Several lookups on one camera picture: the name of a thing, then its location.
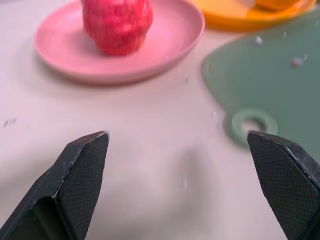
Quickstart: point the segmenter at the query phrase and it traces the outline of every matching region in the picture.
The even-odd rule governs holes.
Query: orange plate
[[[206,25],[223,31],[254,31],[298,17],[316,0],[301,0],[282,11],[268,11],[255,0],[191,0],[202,9]]]

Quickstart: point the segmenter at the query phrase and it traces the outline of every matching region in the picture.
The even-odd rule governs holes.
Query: pink plate
[[[154,20],[142,48],[103,55],[83,30],[81,1],[51,14],[35,35],[36,51],[53,69],[90,84],[138,82],[173,67],[198,43],[205,19],[184,0],[151,0]]]

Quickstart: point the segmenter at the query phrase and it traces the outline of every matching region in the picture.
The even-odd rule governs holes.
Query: green cutting board
[[[303,64],[293,66],[295,58]],[[253,119],[320,162],[320,9],[215,50],[202,73],[237,143],[247,146],[239,128]]]

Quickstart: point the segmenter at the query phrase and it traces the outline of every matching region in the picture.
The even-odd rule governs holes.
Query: red apple
[[[153,22],[150,0],[81,0],[83,27],[105,54],[125,56],[144,43]]]

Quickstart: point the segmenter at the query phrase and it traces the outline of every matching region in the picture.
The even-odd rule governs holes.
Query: table
[[[225,135],[200,73],[209,52],[240,34],[207,29],[177,67],[149,81],[84,86],[34,51],[38,25],[67,2],[0,0],[0,226],[67,143],[109,130],[88,240],[285,240],[250,153]]]

